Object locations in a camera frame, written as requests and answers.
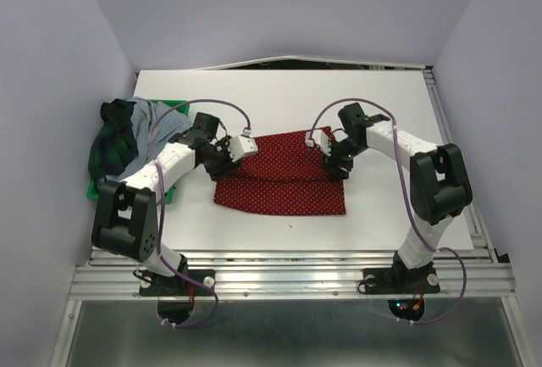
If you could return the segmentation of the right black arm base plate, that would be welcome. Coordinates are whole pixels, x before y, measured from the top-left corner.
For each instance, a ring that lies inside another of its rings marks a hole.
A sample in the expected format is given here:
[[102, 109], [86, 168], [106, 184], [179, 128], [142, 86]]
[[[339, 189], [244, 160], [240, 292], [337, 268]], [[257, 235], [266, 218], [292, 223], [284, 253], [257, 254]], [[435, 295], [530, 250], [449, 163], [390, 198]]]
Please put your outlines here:
[[362, 271], [365, 293], [368, 295], [413, 295], [440, 293], [439, 279], [435, 268], [425, 266], [420, 269], [400, 269], [399, 267], [367, 268]]

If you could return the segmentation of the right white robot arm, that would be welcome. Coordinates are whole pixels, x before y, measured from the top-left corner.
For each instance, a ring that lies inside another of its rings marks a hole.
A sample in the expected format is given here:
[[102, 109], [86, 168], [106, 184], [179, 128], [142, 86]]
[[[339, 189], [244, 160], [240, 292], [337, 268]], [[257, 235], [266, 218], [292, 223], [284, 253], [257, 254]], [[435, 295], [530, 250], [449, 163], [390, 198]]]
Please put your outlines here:
[[410, 229], [391, 266], [363, 270], [359, 286], [368, 295], [409, 294], [419, 288], [437, 293], [434, 256], [442, 249], [440, 240], [473, 200], [462, 151], [453, 143], [437, 145], [400, 130], [386, 108], [368, 115], [364, 103], [340, 100], [344, 139], [334, 141], [316, 126], [305, 135], [306, 145], [320, 150], [321, 166], [332, 181], [348, 179], [354, 158], [367, 150], [395, 161]]

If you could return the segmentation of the red polka dot skirt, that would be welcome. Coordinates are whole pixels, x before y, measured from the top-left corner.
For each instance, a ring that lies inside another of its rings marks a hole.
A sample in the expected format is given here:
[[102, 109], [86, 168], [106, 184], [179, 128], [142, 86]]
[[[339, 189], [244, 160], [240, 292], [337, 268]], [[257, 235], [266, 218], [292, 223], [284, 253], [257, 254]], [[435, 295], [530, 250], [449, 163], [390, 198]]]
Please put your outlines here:
[[255, 139], [258, 153], [216, 182], [213, 202], [249, 214], [335, 216], [346, 214], [345, 189], [320, 167], [321, 152], [305, 143], [305, 131]]

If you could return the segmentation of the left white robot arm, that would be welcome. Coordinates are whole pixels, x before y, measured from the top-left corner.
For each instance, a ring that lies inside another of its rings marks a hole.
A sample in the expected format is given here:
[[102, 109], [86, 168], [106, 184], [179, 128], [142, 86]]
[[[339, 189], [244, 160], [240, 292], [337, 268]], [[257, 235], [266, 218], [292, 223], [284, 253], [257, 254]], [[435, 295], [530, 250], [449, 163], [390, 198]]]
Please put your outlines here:
[[218, 139], [220, 125], [220, 119], [211, 114], [196, 114], [192, 127], [173, 135], [156, 159], [122, 181], [106, 181], [100, 189], [92, 245], [143, 268], [135, 274], [142, 296], [186, 294], [193, 287], [188, 283], [187, 258], [158, 241], [157, 204], [163, 194], [157, 167], [162, 169], [166, 188], [198, 167], [205, 169], [211, 181], [232, 174], [242, 159], [231, 152], [230, 144], [246, 138], [226, 135]]

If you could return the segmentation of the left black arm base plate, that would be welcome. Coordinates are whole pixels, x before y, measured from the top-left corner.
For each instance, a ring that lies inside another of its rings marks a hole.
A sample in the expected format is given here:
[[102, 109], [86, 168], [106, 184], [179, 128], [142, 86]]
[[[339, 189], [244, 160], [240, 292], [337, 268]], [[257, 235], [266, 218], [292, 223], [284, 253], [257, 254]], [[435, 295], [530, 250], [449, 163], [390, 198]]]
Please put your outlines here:
[[140, 282], [141, 297], [211, 297], [213, 294], [206, 288], [194, 285], [177, 276], [166, 277], [149, 270], [134, 270], [132, 275]]

